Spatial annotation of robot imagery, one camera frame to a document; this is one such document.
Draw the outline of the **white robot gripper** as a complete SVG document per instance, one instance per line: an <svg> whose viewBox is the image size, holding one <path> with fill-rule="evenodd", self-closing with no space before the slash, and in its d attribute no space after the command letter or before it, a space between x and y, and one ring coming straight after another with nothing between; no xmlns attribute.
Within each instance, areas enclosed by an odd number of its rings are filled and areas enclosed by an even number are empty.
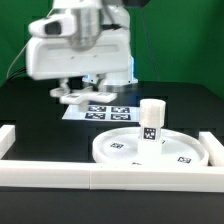
<svg viewBox="0 0 224 224"><path fill-rule="evenodd" d="M103 92L106 77L127 80L130 66L130 33L124 29L103 31L95 45L87 50L78 50L65 38L34 37L26 52L28 75L34 80L60 79L62 95L71 92L70 77L98 74L95 86Z"/></svg>

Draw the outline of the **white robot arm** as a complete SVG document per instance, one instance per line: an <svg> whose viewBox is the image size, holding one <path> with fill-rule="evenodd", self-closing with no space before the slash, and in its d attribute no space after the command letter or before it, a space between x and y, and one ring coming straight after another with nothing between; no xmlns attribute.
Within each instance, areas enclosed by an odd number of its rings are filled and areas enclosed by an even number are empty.
<svg viewBox="0 0 224 224"><path fill-rule="evenodd" d="M35 80L67 82L116 91L135 85L130 49L129 7L151 0L53 0L53 13L32 22L26 50L27 74Z"/></svg>

